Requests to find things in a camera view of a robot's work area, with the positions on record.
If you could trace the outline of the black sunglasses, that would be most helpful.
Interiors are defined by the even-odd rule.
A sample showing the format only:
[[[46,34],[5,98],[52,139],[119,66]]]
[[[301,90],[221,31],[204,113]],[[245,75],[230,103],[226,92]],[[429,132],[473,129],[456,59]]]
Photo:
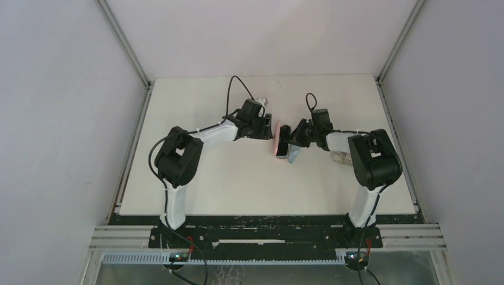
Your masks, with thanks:
[[[279,159],[286,159],[289,154],[290,144],[287,142],[291,133],[289,125],[281,125],[278,131],[278,143],[276,150],[276,157]]]

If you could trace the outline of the patterned glasses case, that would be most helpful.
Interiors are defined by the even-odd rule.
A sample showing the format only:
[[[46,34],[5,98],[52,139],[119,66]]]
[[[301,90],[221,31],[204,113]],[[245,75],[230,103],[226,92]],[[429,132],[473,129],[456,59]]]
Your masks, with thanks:
[[[352,158],[349,153],[343,152],[343,151],[334,151],[331,153],[331,158],[334,162],[342,164],[342,165],[347,165],[347,166],[352,166]]]

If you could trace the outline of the pink glasses case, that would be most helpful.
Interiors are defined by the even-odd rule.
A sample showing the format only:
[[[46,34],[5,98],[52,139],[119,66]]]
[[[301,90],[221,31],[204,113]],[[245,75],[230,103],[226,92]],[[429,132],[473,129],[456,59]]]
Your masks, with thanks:
[[[276,150],[277,150],[277,143],[278,143],[278,131],[279,131],[279,128],[280,128],[281,125],[285,125],[285,124],[283,124],[282,121],[277,121],[277,123],[275,125],[275,133],[274,133],[274,136],[273,136],[273,142],[274,142],[274,145],[273,145],[273,155],[275,157],[276,157]]]

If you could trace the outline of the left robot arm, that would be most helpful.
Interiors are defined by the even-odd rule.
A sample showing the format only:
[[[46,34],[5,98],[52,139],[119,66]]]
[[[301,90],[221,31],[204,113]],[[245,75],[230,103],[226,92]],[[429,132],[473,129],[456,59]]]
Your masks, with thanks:
[[[266,106],[265,97],[247,99],[241,108],[225,115],[215,125],[195,131],[175,126],[154,144],[148,164],[165,188],[164,213],[160,215],[165,226],[176,230],[185,223],[187,186],[197,173],[204,151],[241,138],[273,138],[272,116],[266,113]]]

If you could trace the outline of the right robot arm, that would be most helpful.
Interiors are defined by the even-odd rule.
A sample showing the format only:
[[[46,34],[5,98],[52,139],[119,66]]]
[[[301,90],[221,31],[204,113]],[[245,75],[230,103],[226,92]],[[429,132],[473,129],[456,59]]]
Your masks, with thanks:
[[[324,151],[350,156],[359,184],[348,218],[354,228],[376,221],[381,194],[402,175],[403,167],[385,129],[369,132],[334,129],[327,109],[315,109],[311,119],[302,119],[286,142],[301,148],[315,143]]]

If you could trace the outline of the light blue cloth right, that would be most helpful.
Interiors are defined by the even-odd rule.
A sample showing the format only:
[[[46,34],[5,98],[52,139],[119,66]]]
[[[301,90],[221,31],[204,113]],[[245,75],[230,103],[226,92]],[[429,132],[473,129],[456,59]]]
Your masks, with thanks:
[[[290,145],[289,152],[287,156],[287,161],[289,164],[293,164],[301,151],[301,147],[296,145]]]

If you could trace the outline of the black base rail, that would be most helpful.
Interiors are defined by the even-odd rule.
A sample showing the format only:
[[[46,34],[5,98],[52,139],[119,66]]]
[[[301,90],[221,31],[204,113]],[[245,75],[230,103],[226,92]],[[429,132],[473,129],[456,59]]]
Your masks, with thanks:
[[[189,216],[176,230],[157,222],[148,247],[180,249],[208,261],[295,261],[334,259],[337,249],[367,255],[383,242],[375,225],[354,228],[345,215]]]

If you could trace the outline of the aluminium frame rail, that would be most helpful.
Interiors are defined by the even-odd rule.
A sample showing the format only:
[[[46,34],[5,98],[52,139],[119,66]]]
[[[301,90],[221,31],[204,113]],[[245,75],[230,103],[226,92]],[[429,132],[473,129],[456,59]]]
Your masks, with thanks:
[[[106,261],[149,264],[343,264],[376,252],[445,251],[436,224],[380,224],[344,241],[341,226],[188,226],[167,239],[156,226],[98,226],[89,250]]]

